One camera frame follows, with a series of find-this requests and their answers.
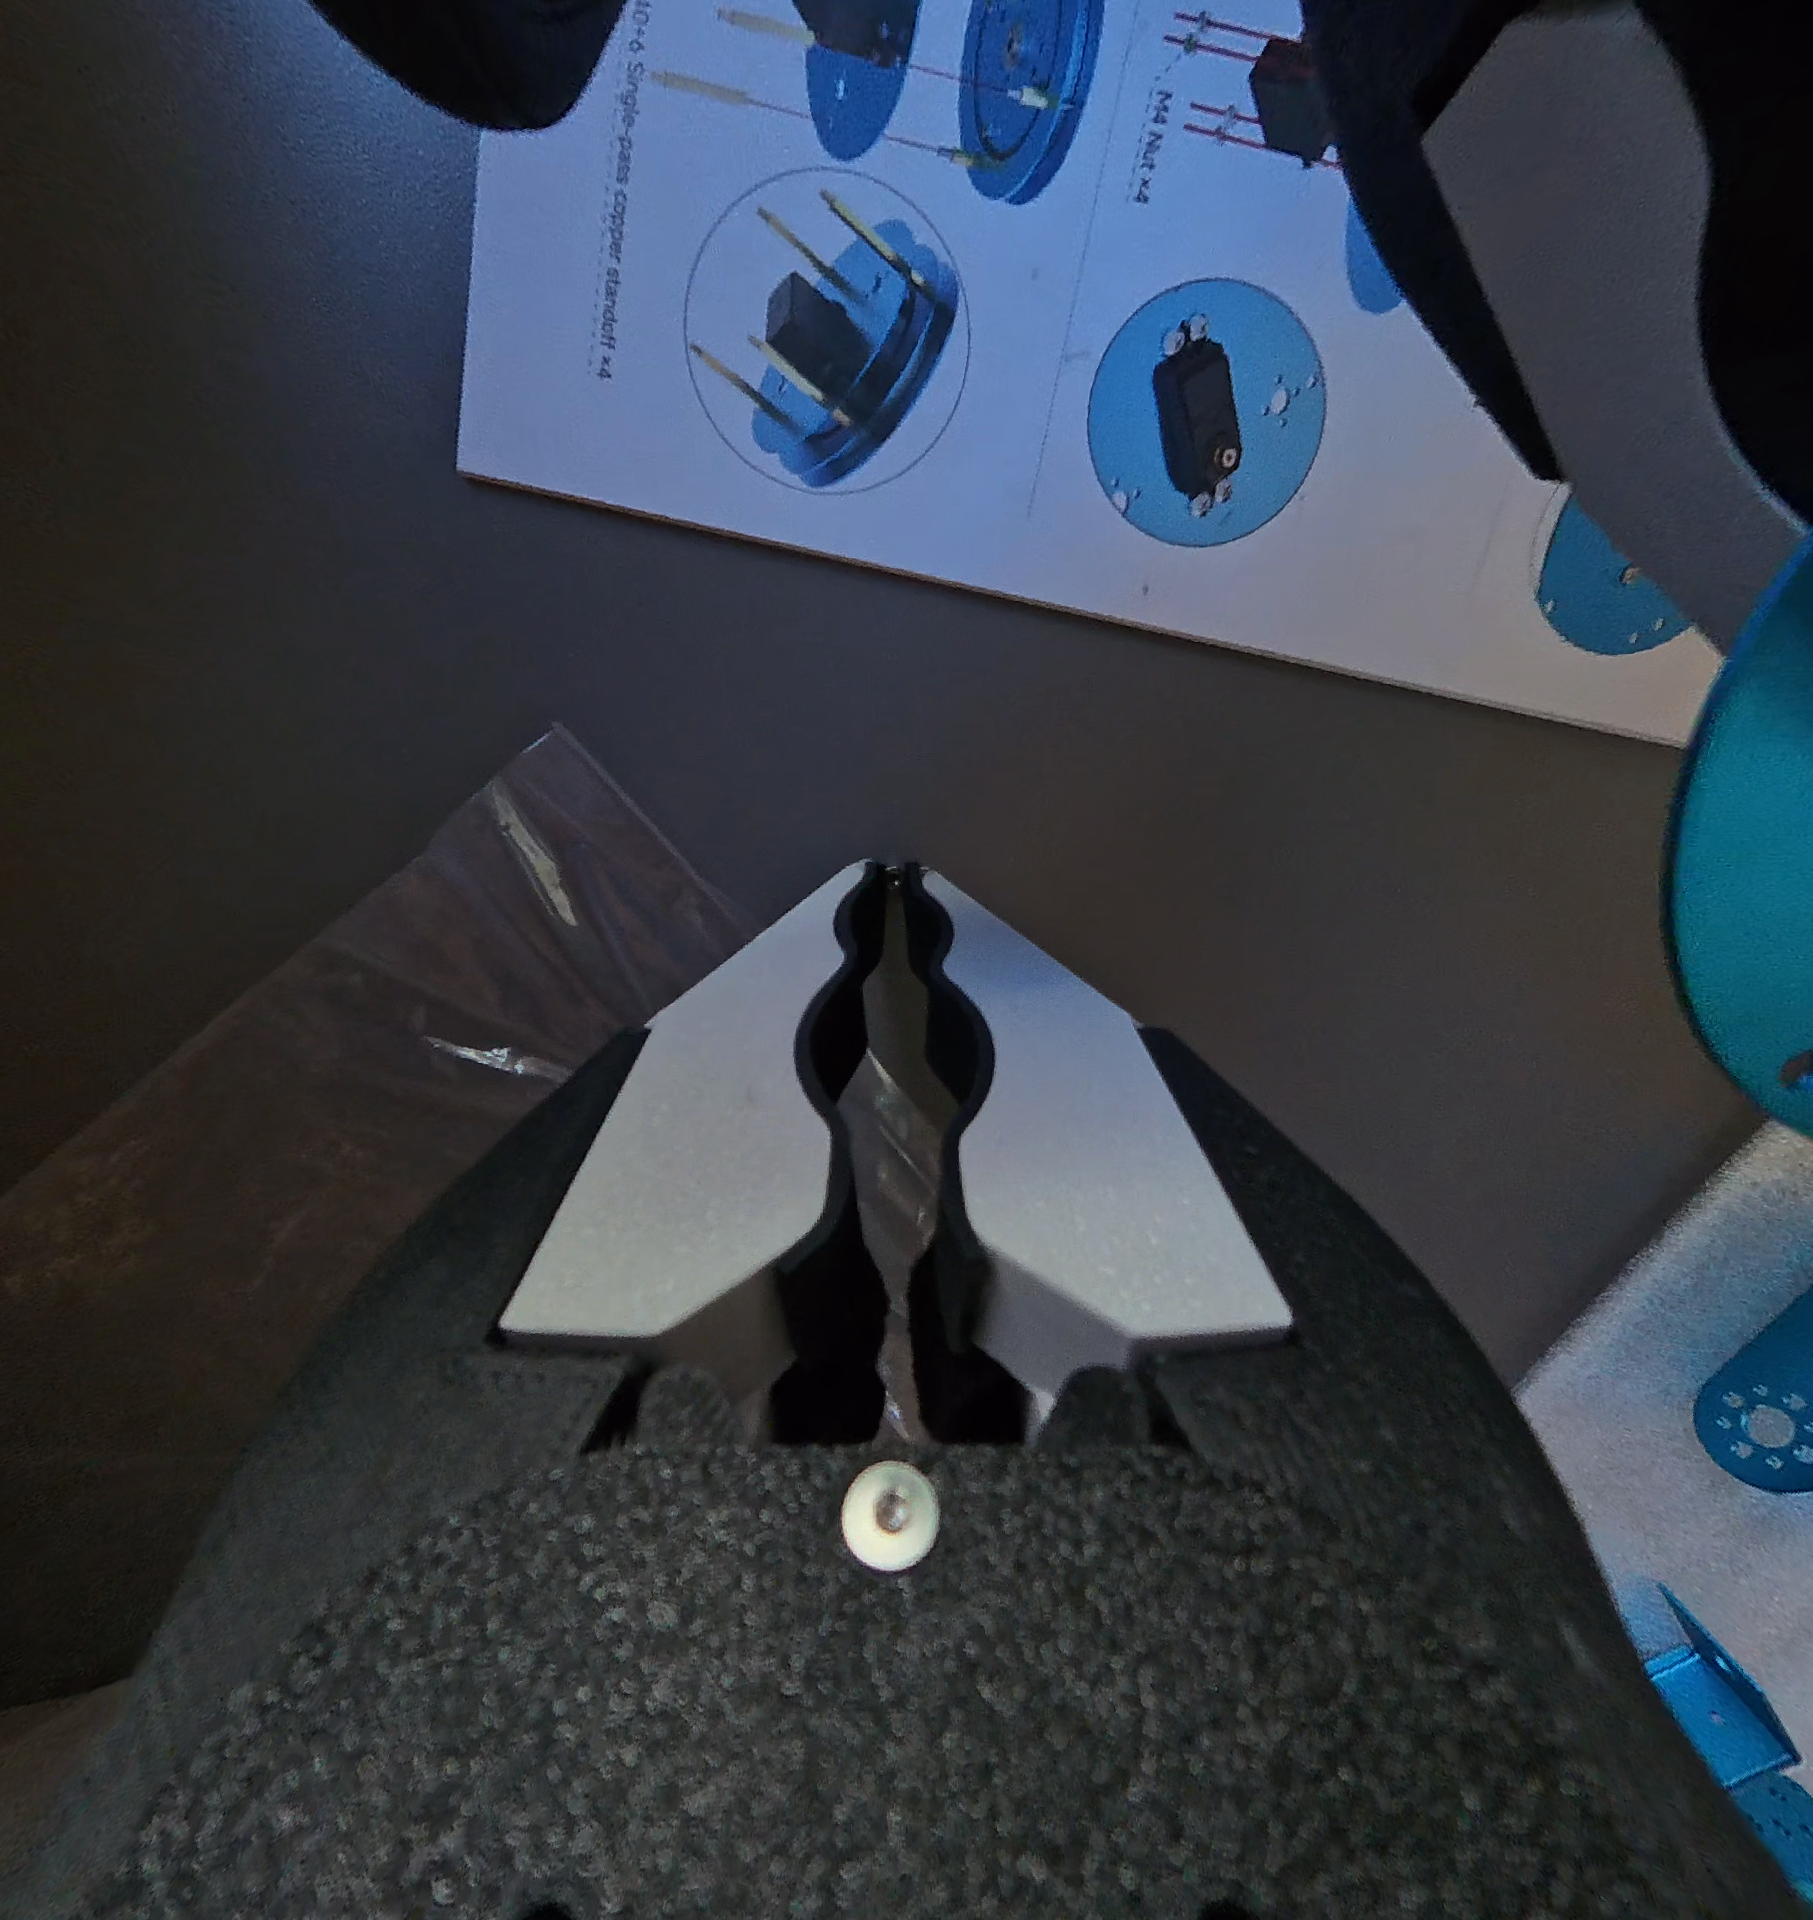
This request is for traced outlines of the clear plastic bag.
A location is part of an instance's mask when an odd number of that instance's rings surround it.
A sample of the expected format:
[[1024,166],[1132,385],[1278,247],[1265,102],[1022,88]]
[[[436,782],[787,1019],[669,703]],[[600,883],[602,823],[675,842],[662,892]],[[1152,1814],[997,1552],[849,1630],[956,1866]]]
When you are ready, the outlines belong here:
[[763,926],[556,729],[0,1201],[0,1712],[131,1670],[366,1271]]

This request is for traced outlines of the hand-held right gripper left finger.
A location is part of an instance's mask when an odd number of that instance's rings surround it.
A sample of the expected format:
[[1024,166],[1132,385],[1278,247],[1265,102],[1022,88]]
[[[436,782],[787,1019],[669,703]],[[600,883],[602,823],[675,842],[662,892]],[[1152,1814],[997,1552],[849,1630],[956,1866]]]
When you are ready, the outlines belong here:
[[774,1440],[877,1435],[888,1299],[839,1101],[885,917],[883,869],[849,867],[648,1022],[503,1340],[700,1368]]

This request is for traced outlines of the blue rounded servo bracket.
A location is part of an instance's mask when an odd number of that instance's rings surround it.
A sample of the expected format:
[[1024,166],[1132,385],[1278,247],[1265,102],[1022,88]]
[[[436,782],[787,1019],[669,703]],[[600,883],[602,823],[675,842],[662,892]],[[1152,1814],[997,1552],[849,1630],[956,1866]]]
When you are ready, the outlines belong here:
[[1712,1462],[1772,1495],[1813,1492],[1813,1320],[1786,1315],[1702,1388],[1695,1435]]

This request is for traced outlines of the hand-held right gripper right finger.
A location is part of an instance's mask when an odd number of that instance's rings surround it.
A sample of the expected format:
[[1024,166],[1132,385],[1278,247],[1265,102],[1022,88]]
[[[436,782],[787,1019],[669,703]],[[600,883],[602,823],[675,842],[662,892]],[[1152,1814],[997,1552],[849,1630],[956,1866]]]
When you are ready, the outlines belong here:
[[1284,1340],[1294,1313],[1135,1021],[943,876],[902,874],[956,1103],[911,1282],[919,1415],[1017,1443],[1084,1371]]

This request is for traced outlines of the blue round metal plate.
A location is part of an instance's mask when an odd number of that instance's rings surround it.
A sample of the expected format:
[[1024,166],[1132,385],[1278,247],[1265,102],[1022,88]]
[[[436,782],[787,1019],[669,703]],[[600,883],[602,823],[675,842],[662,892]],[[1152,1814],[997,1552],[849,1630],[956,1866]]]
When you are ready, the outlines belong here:
[[1710,693],[1665,854],[1693,1031],[1748,1099],[1813,1141],[1813,530]]

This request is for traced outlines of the printed instruction sheet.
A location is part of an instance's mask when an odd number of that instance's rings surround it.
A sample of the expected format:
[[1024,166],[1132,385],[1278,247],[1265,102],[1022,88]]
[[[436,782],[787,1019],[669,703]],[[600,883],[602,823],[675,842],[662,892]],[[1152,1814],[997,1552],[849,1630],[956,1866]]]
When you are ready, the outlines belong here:
[[481,140],[463,474],[1684,742],[1799,526],[1524,463],[1303,9],[628,4]]

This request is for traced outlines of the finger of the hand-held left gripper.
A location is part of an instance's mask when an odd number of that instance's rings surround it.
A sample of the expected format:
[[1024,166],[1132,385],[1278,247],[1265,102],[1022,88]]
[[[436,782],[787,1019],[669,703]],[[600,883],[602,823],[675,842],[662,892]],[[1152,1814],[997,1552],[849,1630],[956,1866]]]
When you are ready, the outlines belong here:
[[1478,4],[1424,156],[1603,525],[1813,525],[1813,4]]

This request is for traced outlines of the white foam sheet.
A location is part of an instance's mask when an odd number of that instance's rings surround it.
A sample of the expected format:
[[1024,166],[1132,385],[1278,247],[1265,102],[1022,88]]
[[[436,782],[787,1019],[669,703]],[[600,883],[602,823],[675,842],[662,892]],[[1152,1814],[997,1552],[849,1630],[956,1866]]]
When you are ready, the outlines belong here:
[[1813,1796],[1813,1492],[1712,1462],[1703,1385],[1813,1287],[1813,1143],[1764,1125],[1526,1376],[1543,1440],[1640,1655],[1670,1587],[1765,1693]]

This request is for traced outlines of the blue perforated metal bracket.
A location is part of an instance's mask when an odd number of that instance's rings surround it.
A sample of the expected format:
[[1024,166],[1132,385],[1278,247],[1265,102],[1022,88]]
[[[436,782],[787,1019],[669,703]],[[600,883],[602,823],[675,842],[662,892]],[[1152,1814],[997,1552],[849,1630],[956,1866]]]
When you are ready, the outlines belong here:
[[1644,1666],[1718,1785],[1813,1911],[1813,1796],[1796,1776],[1801,1752],[1765,1693],[1665,1584],[1653,1584],[1677,1640]]

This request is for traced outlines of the dark grey desk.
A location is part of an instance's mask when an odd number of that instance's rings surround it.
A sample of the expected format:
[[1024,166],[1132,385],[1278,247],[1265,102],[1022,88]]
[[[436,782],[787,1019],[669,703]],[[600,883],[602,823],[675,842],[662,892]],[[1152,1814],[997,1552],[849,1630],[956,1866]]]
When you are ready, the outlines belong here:
[[0,4],[0,1201],[552,727],[765,920],[950,874],[1508,1381],[1756,1132],[1673,750],[469,484],[475,171],[303,4]]

